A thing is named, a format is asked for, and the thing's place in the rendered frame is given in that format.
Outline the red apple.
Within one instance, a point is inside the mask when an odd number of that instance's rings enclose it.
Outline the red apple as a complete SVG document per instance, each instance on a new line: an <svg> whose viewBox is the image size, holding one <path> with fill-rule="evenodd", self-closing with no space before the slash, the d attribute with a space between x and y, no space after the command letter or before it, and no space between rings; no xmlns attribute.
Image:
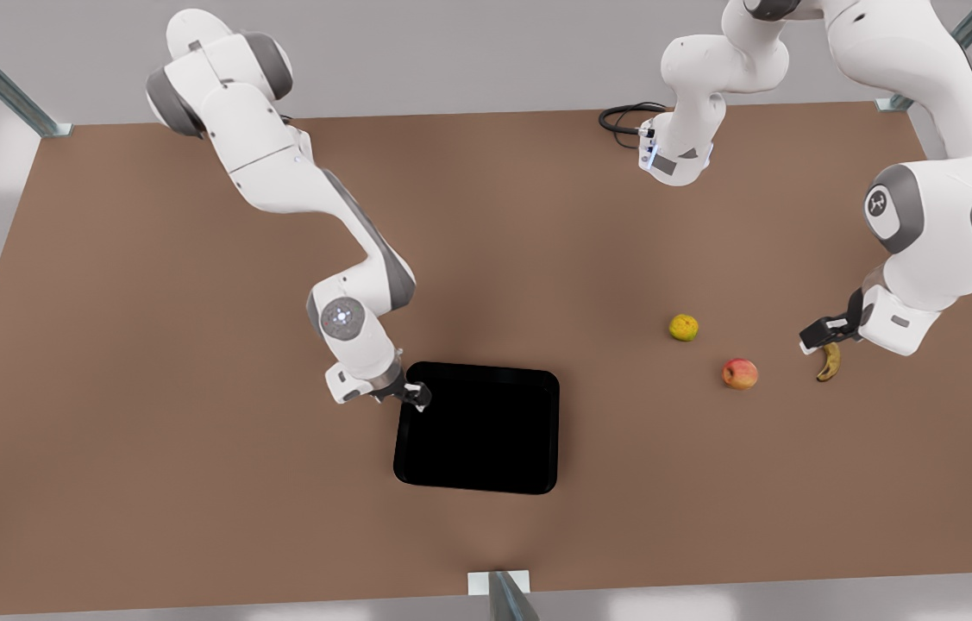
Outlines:
<svg viewBox="0 0 972 621"><path fill-rule="evenodd" d="M759 378L757 366L749 359L735 358L722 366L722 381L730 389L745 392L756 385Z"/></svg>

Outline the black square tray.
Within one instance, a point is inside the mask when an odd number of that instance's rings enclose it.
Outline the black square tray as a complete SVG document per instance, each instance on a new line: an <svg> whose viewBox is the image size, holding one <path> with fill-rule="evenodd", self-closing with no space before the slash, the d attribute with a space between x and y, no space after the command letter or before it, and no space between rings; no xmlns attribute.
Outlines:
<svg viewBox="0 0 972 621"><path fill-rule="evenodd" d="M392 472L407 485L543 495L558 476L560 382L545 370L419 361L430 389L402 405Z"/></svg>

